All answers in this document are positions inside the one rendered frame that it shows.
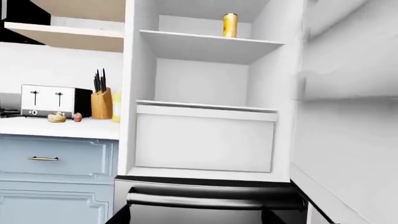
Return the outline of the white fridge door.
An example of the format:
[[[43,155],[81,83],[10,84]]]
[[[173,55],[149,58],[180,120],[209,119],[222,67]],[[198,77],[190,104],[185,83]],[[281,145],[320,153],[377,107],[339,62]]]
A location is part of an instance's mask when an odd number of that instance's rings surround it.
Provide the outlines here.
[[[308,0],[291,179],[339,224],[398,224],[398,0]]]

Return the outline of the white fridge crisper drawer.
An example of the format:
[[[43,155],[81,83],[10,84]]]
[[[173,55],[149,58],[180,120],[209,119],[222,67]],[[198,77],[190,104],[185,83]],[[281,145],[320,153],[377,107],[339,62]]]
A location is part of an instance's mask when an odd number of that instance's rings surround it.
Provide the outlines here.
[[[136,166],[271,171],[275,113],[137,106]]]

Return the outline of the white open fridge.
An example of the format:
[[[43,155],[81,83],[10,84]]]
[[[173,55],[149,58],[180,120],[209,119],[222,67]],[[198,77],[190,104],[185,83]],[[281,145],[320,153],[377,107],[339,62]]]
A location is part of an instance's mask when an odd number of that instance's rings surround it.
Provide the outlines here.
[[[118,175],[288,182],[307,0],[126,0]],[[250,65],[158,58],[140,30],[223,37],[225,14],[238,15],[236,38],[282,43]],[[268,173],[136,166],[137,106],[275,113]]]

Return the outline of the white fridge shelf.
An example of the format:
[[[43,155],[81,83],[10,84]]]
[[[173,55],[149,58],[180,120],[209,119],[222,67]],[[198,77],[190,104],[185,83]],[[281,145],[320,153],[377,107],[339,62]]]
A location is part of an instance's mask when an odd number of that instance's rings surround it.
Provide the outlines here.
[[[166,31],[140,30],[141,37],[158,58],[250,65],[282,43],[254,39],[231,39]]]

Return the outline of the light blue cabinet door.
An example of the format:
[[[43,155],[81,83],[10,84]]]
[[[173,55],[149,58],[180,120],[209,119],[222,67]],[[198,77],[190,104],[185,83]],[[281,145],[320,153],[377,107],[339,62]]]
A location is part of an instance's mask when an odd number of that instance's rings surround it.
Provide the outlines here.
[[[0,224],[105,224],[112,185],[0,181]]]

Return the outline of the yellow bottle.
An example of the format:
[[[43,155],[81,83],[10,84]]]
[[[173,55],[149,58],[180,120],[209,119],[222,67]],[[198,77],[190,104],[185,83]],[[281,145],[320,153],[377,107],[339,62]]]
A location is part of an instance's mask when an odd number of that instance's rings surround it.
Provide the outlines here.
[[[113,117],[112,120],[115,123],[120,123],[121,119],[121,92],[115,92],[112,94],[113,101]]]

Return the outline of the yellow drink can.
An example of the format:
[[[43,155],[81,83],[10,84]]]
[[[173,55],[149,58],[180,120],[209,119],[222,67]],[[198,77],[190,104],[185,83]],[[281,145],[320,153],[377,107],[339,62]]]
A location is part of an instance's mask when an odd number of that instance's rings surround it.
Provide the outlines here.
[[[223,18],[223,37],[236,38],[238,27],[238,15],[229,13]]]

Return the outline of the black freezer drawer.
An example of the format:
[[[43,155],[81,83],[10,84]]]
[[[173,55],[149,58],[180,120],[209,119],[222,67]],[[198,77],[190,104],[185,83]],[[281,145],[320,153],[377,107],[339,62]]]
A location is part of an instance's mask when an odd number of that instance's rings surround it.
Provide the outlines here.
[[[132,224],[132,205],[205,210],[257,210],[261,224],[286,224],[277,210],[307,214],[308,201],[290,182],[117,175],[132,184],[125,204],[105,224]]]

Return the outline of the wooden knife block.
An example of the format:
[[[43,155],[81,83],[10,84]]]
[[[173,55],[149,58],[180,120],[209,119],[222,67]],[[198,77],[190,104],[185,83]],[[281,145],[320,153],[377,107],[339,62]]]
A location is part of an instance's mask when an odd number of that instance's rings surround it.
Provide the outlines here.
[[[106,84],[106,72],[97,70],[94,76],[94,92],[91,94],[91,113],[94,119],[111,119],[113,103],[111,89]]]

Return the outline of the white kitchen counter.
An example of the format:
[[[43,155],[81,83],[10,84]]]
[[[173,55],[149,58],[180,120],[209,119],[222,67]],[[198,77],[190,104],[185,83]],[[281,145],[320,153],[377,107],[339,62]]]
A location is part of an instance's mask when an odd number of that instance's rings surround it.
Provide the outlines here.
[[[110,119],[67,120],[51,123],[43,118],[1,118],[0,134],[52,136],[61,138],[119,139],[119,124]]]

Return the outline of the tan pastry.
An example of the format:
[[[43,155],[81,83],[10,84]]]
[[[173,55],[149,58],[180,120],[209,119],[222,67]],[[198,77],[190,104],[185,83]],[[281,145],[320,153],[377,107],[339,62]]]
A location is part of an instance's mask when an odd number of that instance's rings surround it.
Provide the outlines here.
[[[49,114],[47,119],[51,123],[64,123],[67,120],[67,117],[64,113],[58,111],[56,113]]]

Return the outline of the silver toaster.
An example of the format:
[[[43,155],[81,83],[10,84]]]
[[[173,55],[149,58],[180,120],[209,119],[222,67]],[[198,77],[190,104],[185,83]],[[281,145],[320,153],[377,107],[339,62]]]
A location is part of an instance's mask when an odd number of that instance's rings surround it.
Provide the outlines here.
[[[60,112],[67,119],[73,119],[76,113],[88,118],[92,116],[92,93],[72,87],[21,85],[21,115],[44,118]]]

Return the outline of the light blue cabinet drawer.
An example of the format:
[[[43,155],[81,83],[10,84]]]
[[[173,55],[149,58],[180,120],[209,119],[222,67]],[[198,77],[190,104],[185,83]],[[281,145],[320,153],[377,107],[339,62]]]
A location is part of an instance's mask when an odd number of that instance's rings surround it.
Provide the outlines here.
[[[0,135],[0,174],[98,179],[112,177],[118,142]]]

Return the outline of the beige wall shelf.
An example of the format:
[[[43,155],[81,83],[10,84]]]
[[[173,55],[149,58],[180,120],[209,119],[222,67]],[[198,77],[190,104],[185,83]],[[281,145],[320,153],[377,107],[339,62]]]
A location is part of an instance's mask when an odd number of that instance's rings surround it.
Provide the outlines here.
[[[124,33],[65,26],[42,26],[5,22],[4,27],[42,44],[67,49],[123,52]]]

